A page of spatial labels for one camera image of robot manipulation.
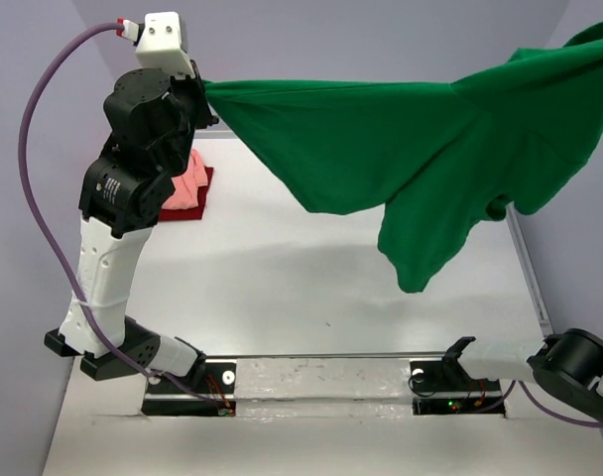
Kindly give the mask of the green t shirt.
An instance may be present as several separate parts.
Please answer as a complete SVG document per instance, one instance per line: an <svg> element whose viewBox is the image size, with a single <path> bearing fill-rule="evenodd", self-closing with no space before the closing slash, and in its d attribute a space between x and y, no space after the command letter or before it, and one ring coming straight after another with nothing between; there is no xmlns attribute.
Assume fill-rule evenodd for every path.
<svg viewBox="0 0 603 476"><path fill-rule="evenodd" d="M382 207L378 248L424 290L482 221L544 207L603 134L603 22L452 82L210 81L208 103L307 211Z"/></svg>

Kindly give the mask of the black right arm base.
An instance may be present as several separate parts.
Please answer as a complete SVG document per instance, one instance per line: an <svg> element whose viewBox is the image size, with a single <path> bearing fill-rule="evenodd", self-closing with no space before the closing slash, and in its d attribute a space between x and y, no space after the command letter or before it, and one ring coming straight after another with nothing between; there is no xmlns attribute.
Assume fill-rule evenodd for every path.
<svg viewBox="0 0 603 476"><path fill-rule="evenodd" d="M504 415L504 390L498 380L471 379L459 366L441 360L410 363L408 387L417 417L470 414Z"/></svg>

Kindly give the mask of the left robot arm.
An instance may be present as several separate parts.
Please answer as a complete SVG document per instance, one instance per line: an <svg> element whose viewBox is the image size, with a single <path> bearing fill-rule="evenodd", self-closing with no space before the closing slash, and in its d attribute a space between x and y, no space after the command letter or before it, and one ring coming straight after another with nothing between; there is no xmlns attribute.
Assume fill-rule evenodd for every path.
<svg viewBox="0 0 603 476"><path fill-rule="evenodd" d="M123 74L103 103L111 127L81 188L81 246L68 312L45 336L60 357L80 357L95 381L147 372L197 389L203 352L151 331L126 313L143 248L188 164L193 135L217 123L198 75L139 68Z"/></svg>

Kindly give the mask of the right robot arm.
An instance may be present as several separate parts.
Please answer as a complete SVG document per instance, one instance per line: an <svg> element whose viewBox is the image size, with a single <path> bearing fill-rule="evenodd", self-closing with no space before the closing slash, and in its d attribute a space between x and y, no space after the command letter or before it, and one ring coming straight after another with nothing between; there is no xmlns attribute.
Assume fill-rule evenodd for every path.
<svg viewBox="0 0 603 476"><path fill-rule="evenodd" d="M526 341L462 337L445 351L440 369L453 389L484 379L536 384L590 417L585 426L603 428L603 339L588 331L571 328Z"/></svg>

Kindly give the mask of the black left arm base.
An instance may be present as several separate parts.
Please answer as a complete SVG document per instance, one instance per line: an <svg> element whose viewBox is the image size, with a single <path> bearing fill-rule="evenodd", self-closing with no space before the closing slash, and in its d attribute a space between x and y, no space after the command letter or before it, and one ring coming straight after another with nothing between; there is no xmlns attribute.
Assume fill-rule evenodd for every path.
<svg viewBox="0 0 603 476"><path fill-rule="evenodd" d="M234 417L237 360L209 358L203 377L189 392L163 377L146 385L141 412L147 417Z"/></svg>

